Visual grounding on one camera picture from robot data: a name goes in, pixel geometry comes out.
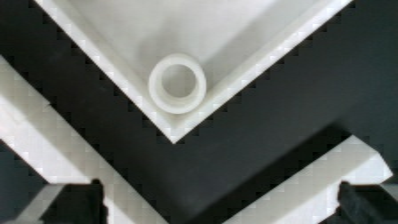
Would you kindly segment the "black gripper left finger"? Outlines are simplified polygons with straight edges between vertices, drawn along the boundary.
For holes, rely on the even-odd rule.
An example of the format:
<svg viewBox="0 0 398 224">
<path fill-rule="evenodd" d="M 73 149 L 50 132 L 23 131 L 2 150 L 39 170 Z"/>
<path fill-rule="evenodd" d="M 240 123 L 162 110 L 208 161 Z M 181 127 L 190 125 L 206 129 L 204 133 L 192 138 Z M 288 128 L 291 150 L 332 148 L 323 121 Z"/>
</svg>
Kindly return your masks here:
<svg viewBox="0 0 398 224">
<path fill-rule="evenodd" d="M 16 224 L 108 224 L 103 200 L 98 179 L 85 184 L 50 184 L 18 215 Z"/>
</svg>

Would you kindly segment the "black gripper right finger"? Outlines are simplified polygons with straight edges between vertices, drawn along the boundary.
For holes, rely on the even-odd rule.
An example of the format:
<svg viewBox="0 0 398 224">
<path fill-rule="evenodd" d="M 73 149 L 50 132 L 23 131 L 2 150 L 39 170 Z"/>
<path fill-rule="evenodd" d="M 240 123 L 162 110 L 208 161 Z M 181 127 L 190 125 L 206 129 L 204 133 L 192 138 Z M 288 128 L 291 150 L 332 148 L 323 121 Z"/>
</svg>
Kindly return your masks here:
<svg viewBox="0 0 398 224">
<path fill-rule="evenodd" d="M 322 224 L 398 224 L 398 199 L 380 184 L 339 184 L 338 208 Z"/>
</svg>

